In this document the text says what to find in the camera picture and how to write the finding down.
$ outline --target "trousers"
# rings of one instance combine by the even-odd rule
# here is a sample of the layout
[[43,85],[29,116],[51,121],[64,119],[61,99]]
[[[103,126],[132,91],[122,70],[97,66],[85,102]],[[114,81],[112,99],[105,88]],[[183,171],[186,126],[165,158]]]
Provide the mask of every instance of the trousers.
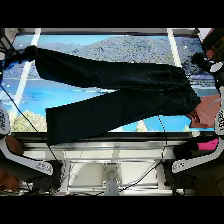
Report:
[[95,61],[36,48],[35,65],[46,80],[116,90],[47,108],[49,145],[98,136],[156,115],[185,115],[200,103],[184,70],[167,64]]

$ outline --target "white stripe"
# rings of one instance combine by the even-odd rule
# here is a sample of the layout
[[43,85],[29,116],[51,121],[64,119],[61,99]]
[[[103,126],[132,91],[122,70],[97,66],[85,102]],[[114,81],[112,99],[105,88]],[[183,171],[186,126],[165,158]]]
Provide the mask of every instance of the white stripe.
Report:
[[[32,42],[31,42],[31,45],[37,46],[37,42],[38,42],[38,39],[40,37],[40,33],[41,33],[41,28],[36,28],[34,37],[33,37]],[[26,82],[27,82],[27,78],[28,78],[28,75],[29,75],[31,64],[32,64],[32,62],[26,62],[25,63],[24,68],[23,68],[23,72],[22,72],[22,75],[21,75],[21,78],[20,78],[20,81],[19,81],[19,86],[17,88],[16,95],[15,95],[15,98],[14,98],[14,102],[18,107],[20,105],[20,102],[21,102],[21,99],[22,99],[22,96],[23,96],[23,92],[24,92],[24,89],[25,89],[25,86],[26,86]],[[16,115],[17,115],[17,109],[14,105],[12,105],[12,108],[11,108],[10,113],[9,113],[9,119],[10,119],[11,126],[13,126]]]
[[177,67],[182,67],[180,57],[179,57],[179,53],[178,53],[178,50],[177,50],[176,41],[175,41],[175,38],[173,36],[173,29],[172,28],[167,28],[167,33],[168,33],[168,38],[169,38],[169,41],[170,41],[172,54],[173,54],[174,64]]

